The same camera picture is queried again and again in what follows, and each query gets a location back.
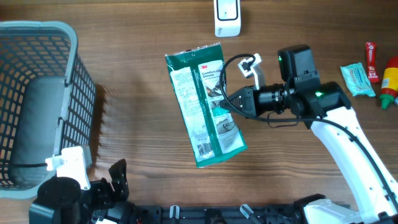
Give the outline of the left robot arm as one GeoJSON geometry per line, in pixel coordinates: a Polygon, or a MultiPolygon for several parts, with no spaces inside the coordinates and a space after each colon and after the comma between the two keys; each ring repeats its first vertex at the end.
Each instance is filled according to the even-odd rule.
{"type": "Polygon", "coordinates": [[[127,164],[121,159],[109,169],[111,182],[105,178],[90,182],[82,190],[77,180],[52,177],[38,189],[29,209],[30,223],[131,223],[134,204],[129,203],[127,164]]]}

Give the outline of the sriracha bottle green cap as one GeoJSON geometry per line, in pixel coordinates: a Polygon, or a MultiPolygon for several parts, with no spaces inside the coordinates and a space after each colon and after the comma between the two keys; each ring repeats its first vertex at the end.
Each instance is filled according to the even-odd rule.
{"type": "Polygon", "coordinates": [[[381,85],[381,108],[386,110],[397,97],[397,56],[392,57],[386,64],[381,85]]]}

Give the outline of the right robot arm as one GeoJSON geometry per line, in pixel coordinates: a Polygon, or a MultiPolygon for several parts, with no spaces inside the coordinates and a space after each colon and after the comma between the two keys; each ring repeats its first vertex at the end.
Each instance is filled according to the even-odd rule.
{"type": "Polygon", "coordinates": [[[225,95],[221,107],[248,119],[266,112],[290,110],[291,118],[275,123],[304,123],[328,149],[354,196],[357,210],[315,194],[294,203],[300,223],[396,223],[397,181],[386,169],[360,127],[351,102],[335,82],[321,83],[307,45],[277,53],[283,82],[266,85],[258,54],[235,56],[238,67],[254,84],[225,95]]]}

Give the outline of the teal wet wipes pack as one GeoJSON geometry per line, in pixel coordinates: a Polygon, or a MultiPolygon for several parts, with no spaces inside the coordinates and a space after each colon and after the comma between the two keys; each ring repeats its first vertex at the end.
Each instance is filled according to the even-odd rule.
{"type": "Polygon", "coordinates": [[[353,96],[376,96],[362,63],[359,62],[342,66],[340,67],[340,70],[345,80],[346,86],[353,96]]]}

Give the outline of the green 3M gloves package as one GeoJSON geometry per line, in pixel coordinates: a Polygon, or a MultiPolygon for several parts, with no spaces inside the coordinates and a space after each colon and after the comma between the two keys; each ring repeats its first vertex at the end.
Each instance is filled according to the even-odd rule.
{"type": "Polygon", "coordinates": [[[166,55],[165,61],[196,166],[212,166],[248,147],[231,113],[221,107],[221,44],[166,55]]]}

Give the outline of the red Nescafe stick sachet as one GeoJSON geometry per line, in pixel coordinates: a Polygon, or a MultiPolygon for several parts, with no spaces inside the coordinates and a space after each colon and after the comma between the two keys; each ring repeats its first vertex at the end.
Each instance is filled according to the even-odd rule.
{"type": "Polygon", "coordinates": [[[365,43],[368,78],[371,83],[379,83],[379,76],[376,71],[375,63],[376,48],[377,45],[374,42],[365,43]]]}

